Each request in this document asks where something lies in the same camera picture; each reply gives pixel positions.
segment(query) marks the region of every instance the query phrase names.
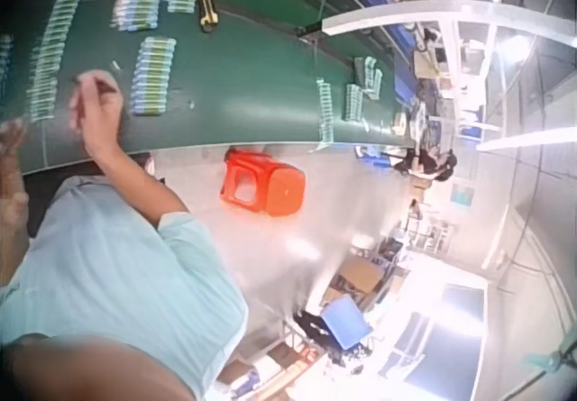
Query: floor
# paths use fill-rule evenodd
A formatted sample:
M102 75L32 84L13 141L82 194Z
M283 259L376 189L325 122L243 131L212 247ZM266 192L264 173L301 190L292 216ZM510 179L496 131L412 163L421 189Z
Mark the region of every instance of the floor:
M318 305L355 234L375 240L408 206L408 182L357 160L352 146L312 152L314 146L254 146L305 172L301 210L284 218L254 214L220 200L228 147L153 153L156 176L203 221L224 254L250 308L239 347L252 356L263 339L279 336L279 322L298 306Z

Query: table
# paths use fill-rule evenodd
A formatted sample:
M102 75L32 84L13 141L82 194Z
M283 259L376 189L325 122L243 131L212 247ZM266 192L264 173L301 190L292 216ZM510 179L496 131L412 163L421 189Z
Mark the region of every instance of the table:
M25 113L30 57L50 16L52 0L34 0L17 9L7 29L14 35L14 62L8 102L0 118ZM66 103L72 79L89 68L121 68L124 93L138 48L146 36L175 38L168 107L161 117L129 117L120 136L128 152L192 145L319 141L316 78L332 85L334 138L340 143L400 144L387 134L394 109L394 86L385 83L381 100L364 100L363 122L340 119L345 85L353 69L321 50L245 16L221 13L215 32L203 34L197 15L169 14L160 5L159 29L119 32L110 27L114 0L82 0L69 30L59 72L55 118L30 125L22 149L23 172L86 159L69 131Z

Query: person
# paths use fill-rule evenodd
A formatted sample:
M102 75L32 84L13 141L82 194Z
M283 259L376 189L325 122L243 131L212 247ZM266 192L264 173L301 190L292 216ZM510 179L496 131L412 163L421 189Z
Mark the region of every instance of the person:
M30 243L24 127L2 128L3 401L201 400L243 336L209 232L120 148L122 107L110 74L78 77L70 126L104 176L67 179Z
M345 359L358 362L372 355L372 350L365 347L361 342L357 342L350 349L343 349L326 325L325 320L318 315L301 310L293 314L293 320L307 335L307 338L326 350L328 357L335 365L346 368ZM353 369L354 375L358 375L361 372L362 367Z
M419 178L444 182L453 175L457 161L453 149L441 154L437 148L408 149L402 161L398 161L393 168L402 175L411 174Z

